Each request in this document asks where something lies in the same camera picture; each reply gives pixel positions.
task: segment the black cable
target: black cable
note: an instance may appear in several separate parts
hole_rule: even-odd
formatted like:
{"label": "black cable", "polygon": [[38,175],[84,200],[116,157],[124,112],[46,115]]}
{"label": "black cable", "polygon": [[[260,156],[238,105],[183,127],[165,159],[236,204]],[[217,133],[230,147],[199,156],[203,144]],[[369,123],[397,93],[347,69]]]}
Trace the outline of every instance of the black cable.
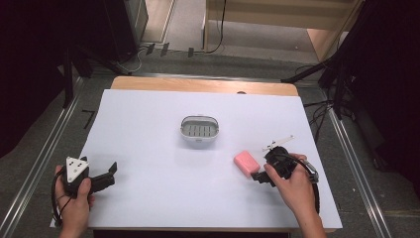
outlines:
{"label": "black cable", "polygon": [[297,71],[300,70],[303,67],[308,67],[308,66],[315,66],[315,64],[308,64],[308,65],[303,65],[303,66],[299,66],[294,70],[294,75],[297,74]]}
{"label": "black cable", "polygon": [[327,112],[330,109],[331,109],[331,107],[329,107],[329,106],[325,107],[325,111],[324,111],[323,116],[321,118],[321,123],[319,124],[318,129],[316,130],[316,133],[315,133],[315,137],[314,137],[315,144],[318,143],[319,132],[321,131],[322,124],[324,123],[325,115],[327,114]]}
{"label": "black cable", "polygon": [[55,174],[55,176],[52,179],[52,212],[53,212],[53,219],[55,220],[55,226],[61,226],[62,221],[60,218],[60,214],[58,214],[58,212],[56,211],[56,198],[55,198],[55,184],[56,181],[58,180],[58,177],[61,176],[62,174],[64,174],[65,172],[65,167],[61,168],[61,170],[59,170],[58,173]]}
{"label": "black cable", "polygon": [[62,207],[62,209],[59,211],[59,217],[61,217],[62,212],[67,207],[68,203],[71,201],[71,196],[68,198],[68,201],[65,203],[65,205]]}
{"label": "black cable", "polygon": [[315,105],[319,105],[319,104],[322,104],[322,103],[332,103],[332,102],[333,102],[333,100],[325,100],[325,101],[320,101],[320,102],[311,102],[311,103],[303,104],[303,107],[310,107],[310,106],[315,106]]}
{"label": "black cable", "polygon": [[219,42],[219,45],[217,46],[217,48],[215,50],[213,50],[211,52],[204,52],[204,54],[212,54],[220,48],[220,45],[222,45],[222,42],[223,42],[223,23],[225,22],[225,12],[226,12],[226,0],[225,0],[225,3],[223,4],[223,14],[222,14],[222,23],[220,25],[220,42]]}

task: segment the finger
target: finger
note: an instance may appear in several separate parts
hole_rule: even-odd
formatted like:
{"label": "finger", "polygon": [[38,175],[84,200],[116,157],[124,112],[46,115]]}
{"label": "finger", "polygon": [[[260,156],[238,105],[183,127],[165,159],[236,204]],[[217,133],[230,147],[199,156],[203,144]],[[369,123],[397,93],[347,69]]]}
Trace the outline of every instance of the finger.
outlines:
{"label": "finger", "polygon": [[269,164],[265,164],[263,166],[265,168],[266,173],[271,178],[271,180],[277,185],[278,183],[283,183],[284,179],[280,177],[277,171]]}
{"label": "finger", "polygon": [[[55,167],[55,174],[61,170],[62,166]],[[55,197],[64,195],[64,185],[62,184],[61,176],[59,176],[55,183]]]}
{"label": "finger", "polygon": [[87,201],[89,202],[89,206],[92,207],[95,204],[95,196],[94,195],[89,195],[87,197]]}
{"label": "finger", "polygon": [[85,178],[80,186],[79,189],[77,191],[77,202],[86,202],[87,201],[87,196],[89,195],[89,191],[90,191],[90,187],[91,187],[91,180],[90,178]]}

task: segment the pink sponge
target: pink sponge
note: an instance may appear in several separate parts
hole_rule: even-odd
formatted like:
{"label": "pink sponge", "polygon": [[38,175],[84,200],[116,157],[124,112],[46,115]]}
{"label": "pink sponge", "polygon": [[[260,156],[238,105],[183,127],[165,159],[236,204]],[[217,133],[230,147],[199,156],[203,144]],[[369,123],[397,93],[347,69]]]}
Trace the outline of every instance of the pink sponge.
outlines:
{"label": "pink sponge", "polygon": [[260,165],[248,151],[242,151],[241,154],[235,157],[234,162],[247,178],[260,170]]}

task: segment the white surface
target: white surface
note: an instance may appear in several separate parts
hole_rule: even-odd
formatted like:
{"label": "white surface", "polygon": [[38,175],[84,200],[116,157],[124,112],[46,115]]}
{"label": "white surface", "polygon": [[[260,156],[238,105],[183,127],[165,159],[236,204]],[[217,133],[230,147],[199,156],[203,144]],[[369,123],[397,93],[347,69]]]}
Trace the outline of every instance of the white surface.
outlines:
{"label": "white surface", "polygon": [[[192,148],[182,119],[216,118],[220,132]],[[305,154],[320,175],[325,228],[342,224],[299,97],[227,93],[106,90],[80,157],[98,176],[118,163],[115,184],[96,193],[92,228],[297,228],[277,189],[246,178],[234,157],[247,150],[262,166],[261,147]]]}

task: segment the metal frame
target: metal frame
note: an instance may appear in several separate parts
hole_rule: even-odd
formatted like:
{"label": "metal frame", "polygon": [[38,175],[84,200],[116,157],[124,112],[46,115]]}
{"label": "metal frame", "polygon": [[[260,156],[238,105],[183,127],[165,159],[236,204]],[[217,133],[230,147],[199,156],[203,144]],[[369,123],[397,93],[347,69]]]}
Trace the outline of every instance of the metal frame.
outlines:
{"label": "metal frame", "polygon": [[[239,81],[257,81],[257,82],[278,82],[276,79],[267,78],[248,78],[248,77],[222,77],[222,76],[205,76],[205,75],[185,75],[185,74],[162,74],[162,73],[141,73],[137,76],[148,76],[148,77],[183,77],[183,78],[195,78],[195,79],[213,79],[213,80],[239,80]],[[24,184],[16,195],[15,199],[5,219],[0,226],[0,234],[2,237],[12,237],[12,234],[27,207],[32,194],[37,187],[37,184],[47,167],[50,157],[57,145],[63,130],[65,129],[69,118],[71,117],[73,110],[78,102],[80,91],[84,86],[84,79],[79,78],[75,83],[75,95],[67,109],[63,109],[47,138],[41,152],[39,153],[31,171],[29,172]],[[368,180],[359,163],[358,156],[352,146],[349,136],[346,132],[345,126],[342,121],[338,120],[336,114],[333,111],[329,111],[329,115],[333,126],[336,130],[338,139],[343,147],[345,156],[348,160],[352,174],[356,180],[356,184],[361,192],[362,199],[367,208],[367,213],[372,222],[373,228],[377,234],[377,237],[392,237],[389,228],[386,224],[382,210],[376,201],[376,198],[370,189]]]}
{"label": "metal frame", "polygon": [[356,155],[355,149],[352,146],[352,143],[346,132],[343,122],[337,118],[337,115],[334,111],[330,110],[329,115],[333,126],[337,132],[337,136],[340,140],[343,151],[346,155],[346,159],[349,163],[350,170],[352,171],[353,177],[355,178],[356,184],[359,188],[359,191],[361,192],[362,200],[365,203],[367,213],[370,217],[371,223],[373,225],[377,237],[392,237],[389,228],[386,224],[383,212],[380,209],[379,204],[377,203],[373,191],[370,189],[370,185],[368,184],[368,180],[365,176],[364,170],[362,169],[362,166],[359,163],[358,156]]}

